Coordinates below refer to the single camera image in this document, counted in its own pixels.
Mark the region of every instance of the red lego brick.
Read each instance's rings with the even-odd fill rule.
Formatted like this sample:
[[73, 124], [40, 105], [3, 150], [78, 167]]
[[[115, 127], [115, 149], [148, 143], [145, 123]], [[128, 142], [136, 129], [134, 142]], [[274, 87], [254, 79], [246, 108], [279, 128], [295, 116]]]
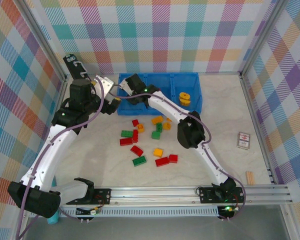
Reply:
[[126, 146], [126, 145], [132, 145], [132, 144], [133, 144], [132, 137], [120, 139], [120, 146]]
[[139, 157], [141, 157], [141, 155], [144, 153], [144, 151], [137, 146], [133, 146], [130, 151], [137, 154]]
[[138, 142], [139, 132], [138, 129], [133, 130], [132, 142], [136, 144]]
[[132, 120], [132, 124], [134, 127], [136, 127], [139, 124], [138, 119]]
[[157, 167], [169, 164], [169, 158], [167, 156], [163, 157], [163, 158], [159, 158], [159, 159], [155, 160], [155, 164]]
[[169, 155], [169, 162], [176, 164], [178, 162], [178, 155], [175, 154], [170, 154]]

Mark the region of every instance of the green lego brick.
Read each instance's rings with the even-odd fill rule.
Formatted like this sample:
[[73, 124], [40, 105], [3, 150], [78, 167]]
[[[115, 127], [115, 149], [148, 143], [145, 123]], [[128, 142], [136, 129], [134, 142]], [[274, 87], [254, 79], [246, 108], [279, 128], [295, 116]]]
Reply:
[[132, 162], [133, 162], [133, 165], [136, 167], [136, 166], [139, 166], [141, 164], [145, 164], [147, 162], [147, 160], [146, 160], [145, 156], [141, 156], [141, 157], [138, 157], [136, 159], [133, 159]]
[[134, 134], [133, 131], [125, 131], [125, 130], [121, 131], [121, 137], [123, 138], [132, 138], [133, 134]]
[[152, 135], [151, 135], [151, 138], [159, 140], [160, 139], [160, 134], [161, 134], [161, 132], [159, 132], [159, 131], [153, 131]]
[[157, 123], [156, 124], [156, 131], [162, 133], [162, 123]]

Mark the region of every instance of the yellow lego brick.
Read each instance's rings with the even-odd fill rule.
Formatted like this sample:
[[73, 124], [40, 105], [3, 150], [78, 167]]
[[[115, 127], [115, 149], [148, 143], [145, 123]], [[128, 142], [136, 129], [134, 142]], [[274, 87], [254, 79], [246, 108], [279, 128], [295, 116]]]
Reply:
[[138, 128], [139, 133], [143, 133], [145, 131], [145, 127], [143, 124], [138, 124], [136, 127]]
[[190, 100], [190, 95], [188, 93], [185, 92], [180, 92], [179, 94], [179, 99], [184, 99], [184, 100]]
[[188, 107], [190, 105], [191, 101], [189, 100], [184, 100], [184, 99], [180, 99], [180, 104], [182, 106]]
[[170, 124], [169, 122], [165, 122], [165, 123], [163, 124], [163, 129], [164, 129], [164, 130], [170, 130], [170, 129], [171, 129], [171, 124]]
[[162, 116], [157, 116], [151, 120], [153, 125], [156, 125], [158, 123], [162, 123], [164, 121], [164, 118]]
[[153, 151], [153, 156], [155, 156], [155, 157], [161, 158], [162, 154], [164, 154], [164, 150], [161, 148], [156, 148]]

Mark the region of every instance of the black mounting plate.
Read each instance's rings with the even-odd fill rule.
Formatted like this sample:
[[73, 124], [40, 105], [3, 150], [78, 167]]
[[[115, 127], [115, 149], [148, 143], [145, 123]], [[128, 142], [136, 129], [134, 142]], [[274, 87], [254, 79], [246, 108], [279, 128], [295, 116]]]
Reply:
[[81, 198], [75, 199], [73, 201], [68, 202], [66, 205], [100, 205], [102, 202], [100, 202], [100, 198], [97, 198], [96, 196], [101, 196], [104, 200], [104, 205], [110, 204], [111, 199], [111, 189], [110, 188], [95, 188], [93, 190], [93, 198], [91, 201], [86, 202], [82, 201]]
[[200, 203], [201, 204], [236, 204], [237, 200], [234, 197], [234, 195], [238, 198], [238, 203], [243, 203], [244, 202], [244, 195], [242, 188], [237, 186], [233, 192], [232, 196], [230, 196], [227, 201], [221, 201], [215, 194], [216, 189], [213, 187], [199, 187], [197, 189], [197, 193], [199, 194], [200, 197]]

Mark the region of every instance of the lego brick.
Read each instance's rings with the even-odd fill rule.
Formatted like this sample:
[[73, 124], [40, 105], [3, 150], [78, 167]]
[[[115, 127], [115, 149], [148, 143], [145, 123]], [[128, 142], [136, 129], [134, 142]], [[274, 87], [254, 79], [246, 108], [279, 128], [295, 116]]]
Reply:
[[160, 139], [160, 134], [161, 134], [161, 132], [159, 132], [159, 131], [153, 131], [152, 134], [151, 134], [151, 138], [159, 140]]
[[134, 154], [138, 155], [139, 157], [141, 157], [141, 155], [144, 153], [144, 151], [137, 147], [137, 146], [133, 146], [131, 149], [130, 149], [131, 152], [133, 152]]
[[161, 122], [156, 124], [156, 131], [162, 133], [162, 123]]
[[162, 123], [164, 121], [164, 118], [162, 116], [157, 116], [151, 120], [153, 125], [156, 125], [158, 123]]
[[126, 131], [126, 130], [121, 131], [121, 137], [123, 138], [131, 138], [132, 136], [133, 136], [132, 131]]
[[139, 132], [137, 129], [134, 129], [132, 135], [132, 142], [136, 144], [138, 142], [138, 139], [139, 139]]
[[170, 154], [168, 158], [169, 158], [169, 163], [176, 164], [178, 162], [178, 155]]
[[169, 158], [167, 156], [163, 157], [163, 158], [159, 158], [159, 159], [155, 160], [155, 164], [157, 167], [167, 165], [167, 164], [169, 164]]
[[164, 129], [164, 130], [170, 130], [170, 129], [171, 129], [171, 124], [170, 124], [170, 122], [165, 122], [165, 123], [163, 124], [163, 129]]
[[164, 154], [164, 150], [161, 148], [156, 148], [153, 151], [153, 156], [155, 156], [155, 157], [161, 158], [162, 154]]
[[141, 156], [141, 157], [138, 157], [136, 159], [133, 159], [132, 162], [133, 162], [133, 165], [136, 167], [136, 166], [139, 166], [141, 164], [145, 164], [147, 162], [147, 160], [146, 160], [145, 156]]
[[120, 139], [120, 146], [126, 146], [126, 145], [132, 145], [132, 144], [133, 144], [132, 137]]
[[139, 124], [138, 119], [132, 120], [132, 125], [136, 127]]
[[145, 131], [145, 127], [144, 127], [144, 125], [141, 124], [141, 123], [138, 124], [136, 127], [138, 128], [138, 132], [139, 132], [139, 133], [143, 133], [143, 132]]

